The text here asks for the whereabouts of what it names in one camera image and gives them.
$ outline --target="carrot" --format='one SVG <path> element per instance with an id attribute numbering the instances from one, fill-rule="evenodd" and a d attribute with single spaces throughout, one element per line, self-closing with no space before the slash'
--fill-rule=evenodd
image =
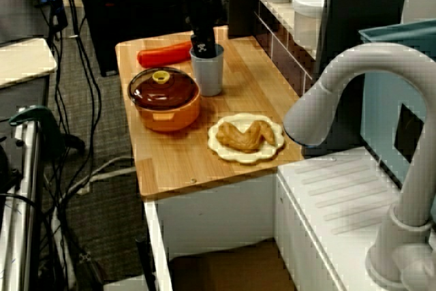
<path id="1" fill-rule="evenodd" d="M 191 48 L 192 43 L 186 41 L 163 48 L 141 50 L 138 53 L 137 59 L 138 63 L 145 68 L 180 63 L 181 61 L 186 61 L 191 58 L 189 54 Z"/>

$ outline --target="orange pot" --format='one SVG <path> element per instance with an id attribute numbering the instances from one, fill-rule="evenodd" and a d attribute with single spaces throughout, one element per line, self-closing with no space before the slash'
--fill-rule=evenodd
<path id="1" fill-rule="evenodd" d="M 129 96 L 145 127 L 172 132 L 192 124 L 200 114 L 200 88 L 182 71 L 160 67 L 139 73 Z"/>

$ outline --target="blue bin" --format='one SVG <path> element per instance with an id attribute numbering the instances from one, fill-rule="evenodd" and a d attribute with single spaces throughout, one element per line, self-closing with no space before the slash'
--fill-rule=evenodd
<path id="1" fill-rule="evenodd" d="M 414 48 L 436 61 L 436 20 L 388 25 L 360 30 L 360 39 L 368 42 L 393 42 Z"/>
<path id="2" fill-rule="evenodd" d="M 376 27 L 360 30 L 359 34 L 363 43 L 402 44 L 436 61 L 436 20 Z M 395 149 L 394 140 L 403 104 L 425 121 L 424 100 L 408 82 L 386 73 L 373 72 L 365 76 L 360 133 L 401 183 L 409 169 L 409 162 Z M 432 216 L 433 221 L 436 221 L 436 202 L 433 204 Z"/>

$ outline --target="dish rack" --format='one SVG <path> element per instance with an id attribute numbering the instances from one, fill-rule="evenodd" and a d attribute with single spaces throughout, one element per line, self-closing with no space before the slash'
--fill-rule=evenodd
<path id="1" fill-rule="evenodd" d="M 365 259 L 400 191 L 365 148 L 282 166 L 278 188 L 277 243 L 300 291 L 385 290 Z M 432 233 L 433 248 L 435 241 Z"/>

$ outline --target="brown glass lid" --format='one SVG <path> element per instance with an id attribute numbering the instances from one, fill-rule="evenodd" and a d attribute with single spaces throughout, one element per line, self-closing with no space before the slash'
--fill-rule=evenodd
<path id="1" fill-rule="evenodd" d="M 196 90 L 197 85 L 189 75 L 171 67 L 145 70 L 129 85 L 132 101 L 152 110 L 181 107 L 194 97 Z"/>

